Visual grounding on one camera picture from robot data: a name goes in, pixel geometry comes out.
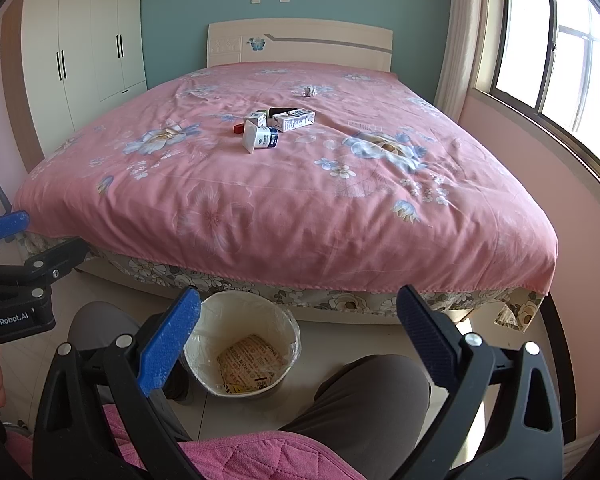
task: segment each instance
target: gray stripe on headboard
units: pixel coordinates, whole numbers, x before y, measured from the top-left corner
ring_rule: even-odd
[[[373,45],[365,45],[362,43],[351,43],[349,41],[333,41],[333,40],[318,40],[315,38],[276,38],[270,34],[264,35],[266,38],[269,38],[271,41],[296,41],[298,43],[326,43],[331,45],[341,45],[341,46],[355,46],[358,48],[366,48],[367,50],[376,50],[378,52],[386,52],[387,54],[391,54],[392,50],[390,48],[382,48],[381,46],[373,46]]]

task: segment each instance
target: bed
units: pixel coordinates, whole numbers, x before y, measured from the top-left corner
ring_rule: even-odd
[[[372,29],[211,25],[208,68],[104,115],[30,173],[14,200],[31,217],[23,243],[77,235],[138,282],[384,318],[411,283],[435,310],[499,301],[496,322],[524,330],[554,274],[551,224],[388,72],[390,36]],[[270,106],[315,123],[250,155],[233,126]]]

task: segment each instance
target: dark blue gripper pad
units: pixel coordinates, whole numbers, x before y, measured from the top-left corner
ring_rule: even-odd
[[[138,386],[145,397],[152,390],[164,386],[199,319],[200,295],[195,288],[189,288],[180,296],[140,355]]]
[[[416,347],[434,384],[445,388],[449,393],[455,392],[458,389],[456,367],[459,355],[448,336],[455,333],[459,341],[461,335],[458,329],[445,314],[431,312],[417,292],[412,291],[410,287],[404,286],[400,289],[396,306],[398,319]],[[441,317],[437,320],[441,326],[436,323],[434,316]]]
[[[0,240],[24,231],[29,226],[29,215],[24,211],[0,216]]]

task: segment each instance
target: window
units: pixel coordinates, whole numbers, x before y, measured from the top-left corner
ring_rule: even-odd
[[[600,168],[600,15],[589,0],[505,0],[491,94]]]

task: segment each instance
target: window frame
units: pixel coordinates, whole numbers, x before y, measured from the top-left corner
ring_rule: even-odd
[[[519,113],[526,116],[531,121],[535,122],[545,130],[547,130],[552,136],[560,140],[563,145],[567,147],[573,154],[575,154],[584,164],[594,173],[594,175],[600,180],[600,159],[586,146],[583,142],[578,140],[571,132],[566,130],[560,124],[553,121],[551,118],[544,115],[540,110],[542,109],[546,100],[547,91],[550,83],[550,75],[554,67],[555,60],[555,49],[557,47],[557,35],[558,35],[558,22],[557,22],[557,0],[549,0],[549,35],[547,42],[547,50],[544,59],[544,71],[542,72],[542,79],[540,89],[538,91],[538,98],[536,99],[536,105],[530,106],[525,102],[513,97],[509,93],[500,90],[496,87],[498,78],[500,77],[500,69],[502,67],[502,61],[507,45],[507,38],[509,37],[509,17],[510,17],[510,0],[503,0],[502,2],[502,24],[500,27],[500,41],[498,43],[498,53],[494,65],[493,78],[491,79],[491,85],[489,94],[501,102],[509,105]],[[584,34],[581,31],[569,29],[568,27],[560,26],[561,32],[573,34],[577,37],[584,39],[584,60],[583,60],[583,74],[581,77],[580,94],[578,96],[578,109],[574,114],[573,126],[577,126],[582,118],[584,111],[584,104],[586,102],[587,92],[589,91],[590,83],[590,71],[592,67],[592,46],[595,41],[600,42],[599,39],[593,38],[590,31],[589,34]]]

